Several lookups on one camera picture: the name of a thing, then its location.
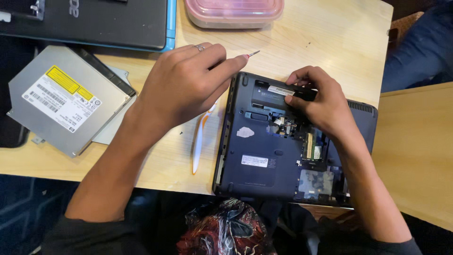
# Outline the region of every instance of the black laptop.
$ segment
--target black laptop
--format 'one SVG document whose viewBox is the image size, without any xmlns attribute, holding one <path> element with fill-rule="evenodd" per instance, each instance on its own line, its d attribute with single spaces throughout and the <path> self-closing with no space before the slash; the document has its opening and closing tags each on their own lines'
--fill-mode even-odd
<svg viewBox="0 0 453 255">
<path fill-rule="evenodd" d="M 242 200 L 277 199 L 351 207 L 332 141 L 284 102 L 316 91 L 240 72 L 231 82 L 212 190 Z M 348 100 L 371 152 L 377 109 Z"/>
<path fill-rule="evenodd" d="M 176 0 L 38 0 L 35 12 L 35 0 L 0 2 L 0 11 L 12 14 L 10 22 L 0 21 L 0 34 L 147 51 L 174 48 Z"/>
</svg>

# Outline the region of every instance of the silver ring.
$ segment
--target silver ring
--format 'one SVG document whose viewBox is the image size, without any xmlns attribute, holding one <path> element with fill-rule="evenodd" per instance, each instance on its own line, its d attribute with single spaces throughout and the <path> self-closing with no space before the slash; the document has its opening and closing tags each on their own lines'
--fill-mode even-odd
<svg viewBox="0 0 453 255">
<path fill-rule="evenodd" d="M 194 47 L 197 48 L 199 51 L 203 51 L 204 50 L 204 46 L 200 45 L 200 44 L 197 44 Z"/>
</svg>

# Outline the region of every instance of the pink plastic container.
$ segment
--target pink plastic container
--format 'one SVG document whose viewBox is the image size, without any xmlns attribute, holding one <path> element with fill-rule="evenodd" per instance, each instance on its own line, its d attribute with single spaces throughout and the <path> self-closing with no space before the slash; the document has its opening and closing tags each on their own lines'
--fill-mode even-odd
<svg viewBox="0 0 453 255">
<path fill-rule="evenodd" d="M 283 13 L 284 0 L 185 0 L 187 14 L 203 28 L 262 28 Z"/>
</svg>

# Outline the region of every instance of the laptop vent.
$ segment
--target laptop vent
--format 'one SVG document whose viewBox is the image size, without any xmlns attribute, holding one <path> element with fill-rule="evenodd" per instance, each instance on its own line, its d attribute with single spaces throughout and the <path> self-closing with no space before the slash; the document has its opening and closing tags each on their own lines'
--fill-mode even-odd
<svg viewBox="0 0 453 255">
<path fill-rule="evenodd" d="M 362 103 L 357 103 L 357 102 L 352 102 L 352 101 L 347 101 L 347 104 L 349 105 L 349 108 L 364 111 L 364 112 L 369 112 L 373 113 L 373 108 L 369 105 L 362 104 Z"/>
</svg>

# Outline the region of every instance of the plastic lid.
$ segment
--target plastic lid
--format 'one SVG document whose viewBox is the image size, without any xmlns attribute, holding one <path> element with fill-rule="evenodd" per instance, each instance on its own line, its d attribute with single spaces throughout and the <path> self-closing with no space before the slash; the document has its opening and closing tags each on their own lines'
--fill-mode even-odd
<svg viewBox="0 0 453 255">
<path fill-rule="evenodd" d="M 284 0 L 186 0 L 186 6 L 205 22 L 271 22 L 282 14 Z"/>
</svg>

